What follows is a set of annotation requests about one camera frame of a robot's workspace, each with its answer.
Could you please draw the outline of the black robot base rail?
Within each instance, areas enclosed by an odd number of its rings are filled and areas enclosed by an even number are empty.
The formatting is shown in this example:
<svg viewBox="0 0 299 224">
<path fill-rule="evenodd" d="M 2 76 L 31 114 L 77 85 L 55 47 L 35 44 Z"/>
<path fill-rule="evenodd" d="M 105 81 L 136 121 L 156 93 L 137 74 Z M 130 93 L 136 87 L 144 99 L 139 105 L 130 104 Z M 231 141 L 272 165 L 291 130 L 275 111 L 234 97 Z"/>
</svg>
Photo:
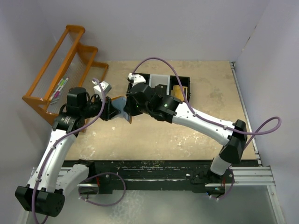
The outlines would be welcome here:
<svg viewBox="0 0 299 224">
<path fill-rule="evenodd" d="M 235 182 L 231 169 L 219 176 L 210 171 L 210 160 L 70 160 L 63 167 L 87 165 L 91 180 L 81 188 L 112 194 L 114 190 L 191 191 L 223 195 Z"/>
</svg>

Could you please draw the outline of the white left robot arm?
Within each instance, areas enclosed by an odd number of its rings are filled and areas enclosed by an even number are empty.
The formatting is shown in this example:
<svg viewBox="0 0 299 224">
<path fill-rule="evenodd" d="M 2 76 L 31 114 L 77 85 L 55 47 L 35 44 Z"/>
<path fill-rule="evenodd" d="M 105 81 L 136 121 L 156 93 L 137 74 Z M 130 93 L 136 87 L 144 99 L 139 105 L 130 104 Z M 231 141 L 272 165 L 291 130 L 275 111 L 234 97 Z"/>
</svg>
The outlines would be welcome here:
<svg viewBox="0 0 299 224">
<path fill-rule="evenodd" d="M 110 98 L 105 96 L 107 88 L 103 84 L 94 87 L 89 95 L 83 87 L 74 87 L 66 96 L 50 133 L 46 151 L 26 186 L 18 186 L 15 197 L 24 210 L 56 217 L 61 212 L 68 194 L 81 182 L 91 183 L 97 177 L 95 164 L 79 160 L 67 173 L 59 173 L 65 157 L 77 139 L 80 131 L 86 129 L 86 119 L 109 121 L 124 112 L 126 97 Z"/>
</svg>

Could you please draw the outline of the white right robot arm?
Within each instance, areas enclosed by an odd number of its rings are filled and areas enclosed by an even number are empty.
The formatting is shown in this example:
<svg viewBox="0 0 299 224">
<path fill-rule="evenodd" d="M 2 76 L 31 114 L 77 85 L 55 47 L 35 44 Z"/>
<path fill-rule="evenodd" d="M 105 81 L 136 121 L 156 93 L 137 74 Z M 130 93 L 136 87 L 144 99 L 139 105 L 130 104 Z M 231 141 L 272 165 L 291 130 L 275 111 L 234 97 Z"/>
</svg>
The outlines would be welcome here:
<svg viewBox="0 0 299 224">
<path fill-rule="evenodd" d="M 238 164 L 245 149 L 246 123 L 220 120 L 195 109 L 175 97 L 159 96 L 155 89 L 145 83 L 130 87 L 126 93 L 125 112 L 130 116 L 145 113 L 157 121 L 182 125 L 200 132 L 222 145 L 208 170 L 208 179 L 219 182 L 232 164 Z"/>
</svg>

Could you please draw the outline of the yellow leather card holder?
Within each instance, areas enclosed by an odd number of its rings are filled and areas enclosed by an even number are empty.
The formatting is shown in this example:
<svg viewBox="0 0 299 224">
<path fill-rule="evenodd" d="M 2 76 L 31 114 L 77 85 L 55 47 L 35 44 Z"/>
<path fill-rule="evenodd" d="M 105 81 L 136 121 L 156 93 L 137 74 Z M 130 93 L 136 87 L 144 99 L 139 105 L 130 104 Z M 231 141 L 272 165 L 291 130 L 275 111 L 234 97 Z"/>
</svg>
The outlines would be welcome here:
<svg viewBox="0 0 299 224">
<path fill-rule="evenodd" d="M 124 118 L 128 123 L 132 123 L 132 116 L 124 111 L 127 102 L 126 96 L 118 96 L 112 99 L 112 106 L 119 111 L 119 113 L 113 116 L 115 118 Z"/>
</svg>

